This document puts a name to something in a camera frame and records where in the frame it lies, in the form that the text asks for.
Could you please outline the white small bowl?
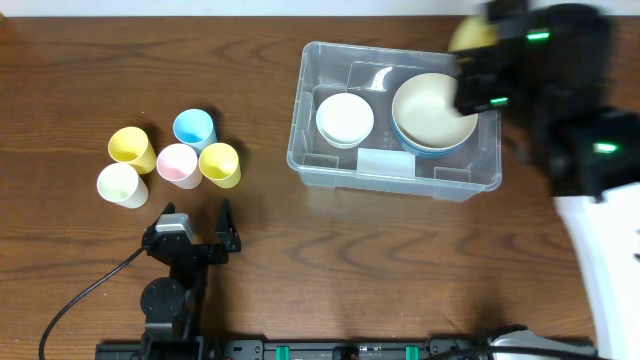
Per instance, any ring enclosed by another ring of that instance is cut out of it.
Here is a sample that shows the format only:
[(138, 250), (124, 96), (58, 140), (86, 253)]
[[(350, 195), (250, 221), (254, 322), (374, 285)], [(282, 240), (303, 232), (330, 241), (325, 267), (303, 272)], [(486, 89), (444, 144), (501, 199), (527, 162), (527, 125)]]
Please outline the white small bowl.
[(339, 93), (324, 100), (316, 112), (316, 127), (333, 147), (350, 149), (362, 143), (374, 126), (371, 106), (361, 97)]

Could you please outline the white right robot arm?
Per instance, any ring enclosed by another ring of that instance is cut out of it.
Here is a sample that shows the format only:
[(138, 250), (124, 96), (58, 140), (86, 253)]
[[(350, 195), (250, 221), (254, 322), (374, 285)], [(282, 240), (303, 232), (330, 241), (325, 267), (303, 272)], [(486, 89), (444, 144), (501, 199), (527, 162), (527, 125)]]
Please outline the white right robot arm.
[(598, 352), (639, 355), (639, 117), (608, 106), (613, 24), (596, 7), (489, 1), (450, 45), (462, 114), (499, 110), (528, 136), (571, 237)]

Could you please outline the beige bowl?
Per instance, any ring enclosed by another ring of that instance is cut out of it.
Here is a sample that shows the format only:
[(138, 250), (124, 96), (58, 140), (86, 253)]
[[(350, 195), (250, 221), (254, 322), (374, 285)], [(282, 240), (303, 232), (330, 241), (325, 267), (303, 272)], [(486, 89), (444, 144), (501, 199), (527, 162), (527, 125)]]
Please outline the beige bowl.
[(475, 131), (479, 115), (461, 115), (453, 106), (457, 81), (448, 75), (425, 73), (404, 82), (392, 101), (398, 133), (422, 151), (448, 151)]

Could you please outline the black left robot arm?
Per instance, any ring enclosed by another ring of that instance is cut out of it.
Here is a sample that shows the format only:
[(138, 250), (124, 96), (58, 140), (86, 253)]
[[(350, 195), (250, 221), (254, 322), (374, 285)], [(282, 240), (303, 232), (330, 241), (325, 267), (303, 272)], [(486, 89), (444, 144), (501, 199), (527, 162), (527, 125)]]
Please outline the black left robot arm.
[(147, 227), (143, 250), (169, 267), (169, 275), (151, 281), (141, 295), (147, 335), (182, 340), (197, 332), (208, 268), (226, 264), (231, 253), (241, 251), (228, 200), (222, 203), (215, 233), (215, 242), (196, 244), (189, 216), (178, 213), (173, 203)]

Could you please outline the yellow small bowl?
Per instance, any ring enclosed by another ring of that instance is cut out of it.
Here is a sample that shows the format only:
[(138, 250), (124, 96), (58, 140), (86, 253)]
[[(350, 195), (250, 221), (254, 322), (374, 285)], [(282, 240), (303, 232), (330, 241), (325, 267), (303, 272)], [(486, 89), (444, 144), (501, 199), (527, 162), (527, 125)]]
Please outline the yellow small bowl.
[(467, 16), (454, 31), (448, 51), (457, 52), (495, 45), (499, 29), (482, 15)]

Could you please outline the clear plastic storage bin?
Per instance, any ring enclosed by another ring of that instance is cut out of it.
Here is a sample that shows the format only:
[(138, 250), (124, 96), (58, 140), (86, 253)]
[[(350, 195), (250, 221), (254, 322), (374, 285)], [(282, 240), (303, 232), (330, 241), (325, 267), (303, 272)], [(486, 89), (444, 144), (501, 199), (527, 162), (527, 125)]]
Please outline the clear plastic storage bin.
[[(480, 114), (476, 129), (458, 149), (416, 156), (392, 128), (392, 99), (400, 86), (422, 73), (456, 73), (452, 56), (327, 42), (302, 52), (287, 150), (288, 165), (307, 186), (354, 188), (464, 202), (502, 181), (501, 119)], [(372, 108), (371, 133), (354, 148), (327, 142), (316, 113), (329, 97), (350, 93)]]

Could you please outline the dark blue bowl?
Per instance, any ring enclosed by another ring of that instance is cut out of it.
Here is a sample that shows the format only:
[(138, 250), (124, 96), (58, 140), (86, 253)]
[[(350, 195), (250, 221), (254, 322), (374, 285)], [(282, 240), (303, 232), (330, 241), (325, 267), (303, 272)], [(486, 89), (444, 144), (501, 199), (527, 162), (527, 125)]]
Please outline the dark blue bowl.
[(423, 157), (423, 158), (442, 157), (450, 153), (454, 153), (462, 147), (461, 144), (458, 144), (456, 146), (453, 146), (451, 148), (446, 148), (446, 149), (433, 149), (433, 148), (421, 147), (413, 144), (405, 135), (402, 134), (395, 120), (391, 121), (391, 126), (393, 129), (394, 135), (396, 136), (396, 138), (400, 143), (400, 146), (405, 151), (417, 157)]

